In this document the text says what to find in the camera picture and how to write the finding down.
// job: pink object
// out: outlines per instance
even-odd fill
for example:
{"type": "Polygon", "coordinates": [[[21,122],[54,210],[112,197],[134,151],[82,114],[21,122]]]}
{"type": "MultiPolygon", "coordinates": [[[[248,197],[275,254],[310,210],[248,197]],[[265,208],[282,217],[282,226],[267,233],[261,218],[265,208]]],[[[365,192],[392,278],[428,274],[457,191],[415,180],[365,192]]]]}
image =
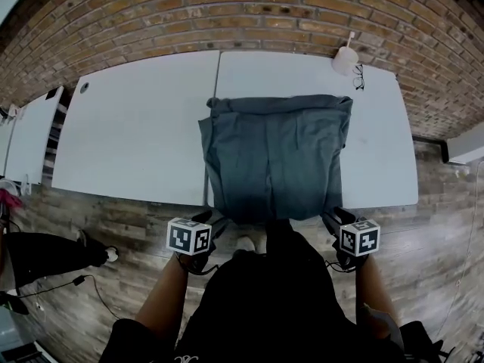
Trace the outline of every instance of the pink object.
{"type": "Polygon", "coordinates": [[[0,202],[5,202],[10,209],[16,209],[23,205],[22,200],[3,189],[0,189],[0,202]]]}

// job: fiducial marker cube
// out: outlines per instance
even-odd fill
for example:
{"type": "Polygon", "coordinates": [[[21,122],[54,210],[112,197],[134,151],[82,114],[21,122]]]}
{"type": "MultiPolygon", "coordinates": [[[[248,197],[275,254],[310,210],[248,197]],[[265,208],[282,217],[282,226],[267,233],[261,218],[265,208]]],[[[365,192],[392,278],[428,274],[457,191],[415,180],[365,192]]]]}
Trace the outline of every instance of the fiducial marker cube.
{"type": "Polygon", "coordinates": [[[380,226],[373,220],[340,226],[340,249],[352,256],[365,256],[380,248],[380,226]]]}
{"type": "Polygon", "coordinates": [[[212,226],[183,218],[168,222],[166,247],[178,253],[194,256],[210,248],[212,226]]]}

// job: shoe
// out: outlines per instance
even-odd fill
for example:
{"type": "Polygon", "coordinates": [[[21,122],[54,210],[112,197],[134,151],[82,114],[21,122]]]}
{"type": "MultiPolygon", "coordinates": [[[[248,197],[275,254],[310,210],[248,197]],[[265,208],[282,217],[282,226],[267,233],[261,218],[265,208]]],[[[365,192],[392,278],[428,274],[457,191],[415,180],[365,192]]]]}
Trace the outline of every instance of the shoe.
{"type": "Polygon", "coordinates": [[[267,253],[267,234],[263,234],[257,238],[256,250],[257,254],[267,253]]]}
{"type": "Polygon", "coordinates": [[[256,251],[256,245],[252,240],[244,235],[243,237],[239,237],[237,239],[237,250],[246,250],[246,251],[256,251]]]}
{"type": "Polygon", "coordinates": [[[78,230],[76,236],[76,242],[84,247],[88,245],[88,235],[85,233],[84,230],[78,230]]]}
{"type": "Polygon", "coordinates": [[[107,247],[106,253],[107,253],[107,261],[108,262],[114,262],[119,258],[118,249],[115,248],[114,246],[107,247]]]}

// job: black pants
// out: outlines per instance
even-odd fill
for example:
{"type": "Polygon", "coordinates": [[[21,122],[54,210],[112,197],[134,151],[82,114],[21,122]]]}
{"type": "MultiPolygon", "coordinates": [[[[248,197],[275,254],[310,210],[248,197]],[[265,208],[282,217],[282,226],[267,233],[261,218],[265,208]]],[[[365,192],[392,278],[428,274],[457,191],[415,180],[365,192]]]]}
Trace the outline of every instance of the black pants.
{"type": "Polygon", "coordinates": [[[17,287],[38,278],[60,275],[88,266],[101,266],[107,260],[106,247],[90,240],[84,247],[74,240],[41,233],[5,235],[17,287]]]}
{"type": "Polygon", "coordinates": [[[265,289],[267,281],[280,278],[281,284],[307,285],[314,291],[323,290],[325,300],[337,304],[333,281],[323,256],[300,233],[293,230],[289,220],[269,222],[265,225],[265,231],[267,254],[235,251],[232,259],[212,276],[203,297],[210,294],[210,285],[223,287],[223,294],[226,294],[230,290],[229,286],[239,291],[244,283],[253,287],[254,281],[261,281],[262,287],[256,289],[259,290],[265,289]]]}

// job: gray shirt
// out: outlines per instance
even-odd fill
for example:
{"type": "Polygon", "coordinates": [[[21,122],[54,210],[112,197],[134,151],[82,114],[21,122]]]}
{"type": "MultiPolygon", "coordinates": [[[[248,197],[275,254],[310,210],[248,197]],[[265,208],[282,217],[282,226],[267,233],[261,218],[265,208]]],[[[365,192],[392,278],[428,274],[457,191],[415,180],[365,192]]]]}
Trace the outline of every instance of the gray shirt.
{"type": "Polygon", "coordinates": [[[307,219],[342,205],[352,99],[212,98],[200,121],[215,208],[236,223],[307,219]]]}

